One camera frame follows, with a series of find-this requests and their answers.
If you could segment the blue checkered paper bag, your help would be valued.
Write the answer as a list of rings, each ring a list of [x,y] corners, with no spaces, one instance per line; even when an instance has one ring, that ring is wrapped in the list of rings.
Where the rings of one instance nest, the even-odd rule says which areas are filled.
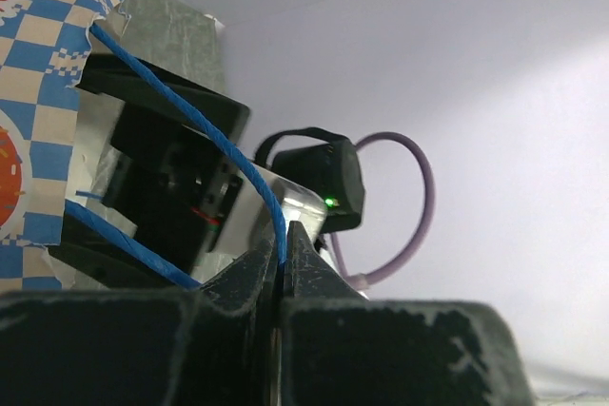
[[[101,199],[102,148],[118,118],[101,108],[101,124],[85,123],[91,95],[80,87],[88,60],[110,54],[126,64],[199,127],[253,185],[280,239],[282,208],[256,167],[237,147],[248,108],[170,71],[120,44],[128,23],[124,0],[1,0],[1,286],[47,290],[65,284],[100,285],[53,258],[68,211],[88,210]]]

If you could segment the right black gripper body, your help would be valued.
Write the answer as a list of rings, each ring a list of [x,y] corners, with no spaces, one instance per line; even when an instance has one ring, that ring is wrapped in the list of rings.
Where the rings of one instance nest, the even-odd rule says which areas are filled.
[[[179,268],[218,241],[243,185],[236,166],[200,132],[126,105],[109,141],[119,153],[104,206],[136,226],[134,240]]]

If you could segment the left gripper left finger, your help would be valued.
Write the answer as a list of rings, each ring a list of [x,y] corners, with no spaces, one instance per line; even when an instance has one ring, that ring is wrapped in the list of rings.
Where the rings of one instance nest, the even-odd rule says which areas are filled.
[[[275,249],[261,241],[205,286],[10,292],[5,405],[265,405]]]

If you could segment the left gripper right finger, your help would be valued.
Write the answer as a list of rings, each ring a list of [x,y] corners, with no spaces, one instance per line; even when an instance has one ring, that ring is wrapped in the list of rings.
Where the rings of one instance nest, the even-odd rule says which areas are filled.
[[[503,318],[471,301],[367,300],[293,222],[281,303],[284,405],[532,405]]]

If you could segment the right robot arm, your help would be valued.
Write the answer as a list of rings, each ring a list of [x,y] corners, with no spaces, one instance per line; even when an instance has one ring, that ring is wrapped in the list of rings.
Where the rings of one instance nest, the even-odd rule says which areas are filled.
[[[79,87],[93,100],[85,123],[101,124],[101,108],[118,109],[102,148],[92,191],[94,210],[197,281],[206,281],[250,249],[271,216],[253,185],[195,124],[126,64],[92,56]],[[277,197],[285,219],[311,240],[357,227],[365,190],[353,143],[305,127],[311,145],[277,151],[275,133],[253,163]]]

